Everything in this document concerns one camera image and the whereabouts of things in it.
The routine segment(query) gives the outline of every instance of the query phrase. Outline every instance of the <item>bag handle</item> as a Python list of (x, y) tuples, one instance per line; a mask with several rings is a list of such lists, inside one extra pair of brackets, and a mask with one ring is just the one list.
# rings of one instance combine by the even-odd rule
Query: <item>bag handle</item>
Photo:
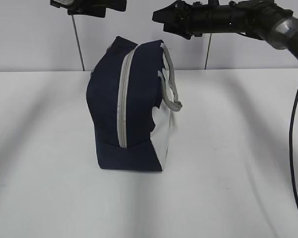
[(177, 87), (175, 85), (175, 79), (174, 79), (174, 67), (173, 67), (173, 63), (170, 57), (170, 53), (169, 50), (167, 48), (167, 46), (164, 43), (161, 43), (161, 48), (163, 49), (167, 64), (169, 66), (169, 87), (173, 93), (173, 101), (169, 100), (168, 95), (167, 95), (167, 87), (166, 87), (166, 83), (165, 83), (165, 78), (164, 75), (161, 71), (158, 71), (158, 77), (161, 78), (161, 85), (162, 85), (162, 98), (164, 103), (167, 105), (168, 108), (170, 108), (170, 110), (174, 111), (174, 112), (178, 112), (181, 110), (182, 108), (182, 104), (181, 102), (178, 100), (179, 95), (178, 95), (178, 91), (177, 91)]

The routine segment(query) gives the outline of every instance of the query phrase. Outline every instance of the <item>fabric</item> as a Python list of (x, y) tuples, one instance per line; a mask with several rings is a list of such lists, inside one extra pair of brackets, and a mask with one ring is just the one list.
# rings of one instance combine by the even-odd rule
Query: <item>fabric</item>
[[(167, 70), (168, 79), (163, 75)], [(168, 97), (170, 88), (174, 102)], [(86, 99), (101, 168), (162, 171), (170, 109), (182, 107), (163, 41), (138, 46), (117, 37), (91, 73)]]

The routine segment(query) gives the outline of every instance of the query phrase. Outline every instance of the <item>navy blue bag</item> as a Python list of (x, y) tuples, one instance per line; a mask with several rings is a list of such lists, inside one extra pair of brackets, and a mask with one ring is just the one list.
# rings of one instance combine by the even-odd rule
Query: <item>navy blue bag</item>
[(163, 41), (138, 46), (117, 37), (91, 73), (86, 98), (102, 169), (163, 170), (171, 111), (182, 108)]

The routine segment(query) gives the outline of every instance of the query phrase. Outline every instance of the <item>black cable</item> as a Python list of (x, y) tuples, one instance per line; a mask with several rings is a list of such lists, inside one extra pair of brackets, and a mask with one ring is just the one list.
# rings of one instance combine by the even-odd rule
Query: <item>black cable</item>
[(207, 69), (207, 66), (208, 66), (209, 53), (210, 53), (210, 46), (211, 46), (211, 39), (212, 39), (212, 33), (210, 34), (209, 46), (208, 46), (208, 53), (207, 53), (207, 58), (206, 58), (206, 60), (205, 60), (205, 67), (204, 67), (204, 70), (206, 70), (206, 69)]
[(289, 128), (289, 159), (290, 159), (290, 172), (292, 176), (292, 186), (293, 186), (293, 192), (295, 197), (295, 202), (298, 210), (298, 194), (296, 189), (296, 180), (295, 180), (295, 170), (294, 170), (294, 153), (293, 153), (293, 130), (294, 130), (294, 121), (295, 121), (295, 114), (298, 104), (298, 90), (295, 97), (295, 102), (293, 106), (292, 111), (292, 118), (290, 122), (290, 128)]
[(83, 55), (81, 53), (79, 39), (78, 39), (78, 34), (77, 34), (76, 23), (75, 23), (75, 19), (74, 19), (74, 16), (73, 15), (72, 15), (72, 22), (73, 22), (73, 27), (74, 27), (74, 32), (75, 32), (76, 43), (77, 43), (77, 47), (78, 47), (78, 53), (79, 53), (79, 57), (80, 57), (81, 67), (82, 67), (82, 70), (85, 71), (85, 66), (84, 66), (84, 61), (83, 61)]

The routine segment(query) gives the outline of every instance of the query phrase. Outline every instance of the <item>toiletry bag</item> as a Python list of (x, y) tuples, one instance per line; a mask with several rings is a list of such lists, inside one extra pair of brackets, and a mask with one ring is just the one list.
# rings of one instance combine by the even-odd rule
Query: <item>toiletry bag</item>
[(102, 169), (163, 170), (171, 111), (182, 108), (163, 41), (138, 46), (117, 37), (91, 73), (86, 98)]

